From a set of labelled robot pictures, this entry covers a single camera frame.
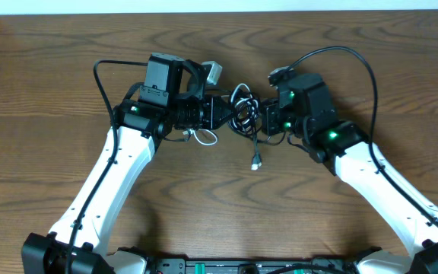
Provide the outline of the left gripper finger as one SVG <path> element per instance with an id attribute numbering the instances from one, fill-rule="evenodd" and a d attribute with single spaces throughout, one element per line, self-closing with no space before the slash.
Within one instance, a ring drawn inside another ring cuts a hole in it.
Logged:
<path id="1" fill-rule="evenodd" d="M 232 115 L 231 110 L 213 110 L 211 113 L 211 129 L 219 129 L 231 119 Z"/>
<path id="2" fill-rule="evenodd" d="M 213 96 L 211 98 L 211 111 L 213 113 L 230 113 L 231 108 L 222 96 Z"/>

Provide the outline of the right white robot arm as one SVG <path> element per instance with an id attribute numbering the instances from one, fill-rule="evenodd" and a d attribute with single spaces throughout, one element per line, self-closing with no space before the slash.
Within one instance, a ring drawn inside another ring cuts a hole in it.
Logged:
<path id="1" fill-rule="evenodd" d="M 438 207 L 386 160 L 359 126 L 338 118 L 320 75 L 279 71 L 268 80 L 278 95 L 262 103 L 264 132 L 289 132 L 301 138 L 300 148 L 365 198 L 408 253 L 396 256 L 373 248 L 346 269 L 355 273 L 438 273 Z"/>

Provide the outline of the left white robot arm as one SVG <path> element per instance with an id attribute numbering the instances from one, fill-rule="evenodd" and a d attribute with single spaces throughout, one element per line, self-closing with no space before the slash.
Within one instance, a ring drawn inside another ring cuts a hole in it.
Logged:
<path id="1" fill-rule="evenodd" d="M 26 273 L 145 273 L 134 248 L 108 254 L 116 219 L 139 174 L 172 129 L 218 129 L 233 115 L 221 97 L 206 94 L 221 66 L 152 53 L 143 82 L 122 102 L 107 104 L 111 128 L 84 185 L 46 236 L 29 234 L 21 250 Z"/>

